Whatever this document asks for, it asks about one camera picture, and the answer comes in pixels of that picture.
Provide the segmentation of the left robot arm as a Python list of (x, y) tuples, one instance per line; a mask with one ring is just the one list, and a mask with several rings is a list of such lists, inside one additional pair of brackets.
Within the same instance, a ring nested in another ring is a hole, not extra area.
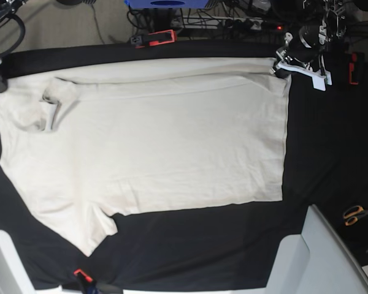
[(284, 45), (276, 52), (271, 73), (299, 73), (330, 85), (331, 73), (324, 65), (323, 53), (341, 44), (346, 36), (368, 37), (368, 21), (350, 21), (346, 7), (353, 1), (303, 1), (303, 19), (287, 30)]

